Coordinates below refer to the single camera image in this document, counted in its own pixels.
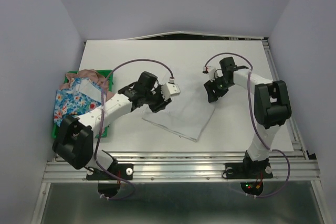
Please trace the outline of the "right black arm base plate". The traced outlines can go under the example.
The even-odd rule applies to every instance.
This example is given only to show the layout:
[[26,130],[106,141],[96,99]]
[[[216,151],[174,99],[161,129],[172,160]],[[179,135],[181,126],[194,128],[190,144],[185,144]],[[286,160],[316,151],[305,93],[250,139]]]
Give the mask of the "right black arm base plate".
[[257,165],[225,163],[224,165],[224,171],[227,179],[273,178],[272,169],[269,163]]

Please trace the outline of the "white skirt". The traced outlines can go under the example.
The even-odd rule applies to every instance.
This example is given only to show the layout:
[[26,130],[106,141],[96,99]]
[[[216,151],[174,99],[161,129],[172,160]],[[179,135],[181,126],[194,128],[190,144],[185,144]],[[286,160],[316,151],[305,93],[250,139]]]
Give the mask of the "white skirt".
[[174,66],[172,71],[180,94],[174,96],[172,102],[158,113],[146,109],[142,119],[176,135],[198,142],[215,107],[208,103],[203,80],[198,75],[177,66]]

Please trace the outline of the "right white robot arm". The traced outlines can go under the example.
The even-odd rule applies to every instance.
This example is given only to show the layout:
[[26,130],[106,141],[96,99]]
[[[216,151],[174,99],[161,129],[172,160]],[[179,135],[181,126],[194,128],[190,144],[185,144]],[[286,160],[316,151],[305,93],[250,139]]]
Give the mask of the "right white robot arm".
[[223,97],[232,86],[247,90],[248,106],[254,137],[242,163],[244,175],[253,177],[260,172],[259,162],[269,157],[271,145],[280,127],[291,118],[292,109],[287,85],[253,73],[253,66],[245,57],[225,52],[206,61],[203,73],[209,80],[204,84],[209,103]]

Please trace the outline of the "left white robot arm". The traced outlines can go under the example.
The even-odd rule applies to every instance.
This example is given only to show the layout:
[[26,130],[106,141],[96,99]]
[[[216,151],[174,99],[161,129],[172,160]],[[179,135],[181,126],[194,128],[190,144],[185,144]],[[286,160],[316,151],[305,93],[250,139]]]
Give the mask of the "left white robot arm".
[[76,118],[69,115],[63,119],[52,150],[75,169],[95,168],[104,178],[113,178],[117,166],[114,159],[99,148],[96,135],[143,105],[148,105],[154,113],[165,109],[172,96],[179,93],[173,78],[157,84],[157,76],[145,71],[136,82],[120,89],[99,107]]

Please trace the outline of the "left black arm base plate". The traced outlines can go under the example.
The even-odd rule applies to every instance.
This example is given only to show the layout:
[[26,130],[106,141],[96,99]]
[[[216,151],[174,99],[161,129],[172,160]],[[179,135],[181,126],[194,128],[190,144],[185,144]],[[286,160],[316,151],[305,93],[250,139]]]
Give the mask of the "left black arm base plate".
[[[112,173],[114,176],[120,177],[122,179],[132,180],[133,169],[134,165],[131,163],[121,163],[121,164],[114,163],[110,165],[107,171]],[[99,169],[90,168],[90,170],[87,171],[86,180],[96,181],[96,180],[116,180],[116,179],[112,178],[110,175],[106,174],[105,172]]]

